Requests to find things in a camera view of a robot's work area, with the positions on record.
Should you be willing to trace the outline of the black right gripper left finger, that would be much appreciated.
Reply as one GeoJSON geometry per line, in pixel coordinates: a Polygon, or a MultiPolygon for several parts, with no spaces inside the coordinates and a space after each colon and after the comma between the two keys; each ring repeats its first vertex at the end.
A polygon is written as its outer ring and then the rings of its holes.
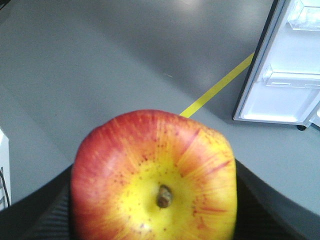
{"type": "Polygon", "coordinates": [[[0,212],[2,240],[74,240],[71,224],[72,166],[0,212]]]}

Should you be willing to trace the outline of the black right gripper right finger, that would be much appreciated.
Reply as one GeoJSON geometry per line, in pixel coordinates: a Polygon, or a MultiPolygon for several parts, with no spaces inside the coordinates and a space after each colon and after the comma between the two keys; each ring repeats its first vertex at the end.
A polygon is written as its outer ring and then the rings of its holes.
{"type": "Polygon", "coordinates": [[[320,216],[284,196],[238,160],[235,240],[318,240],[320,216]]]}

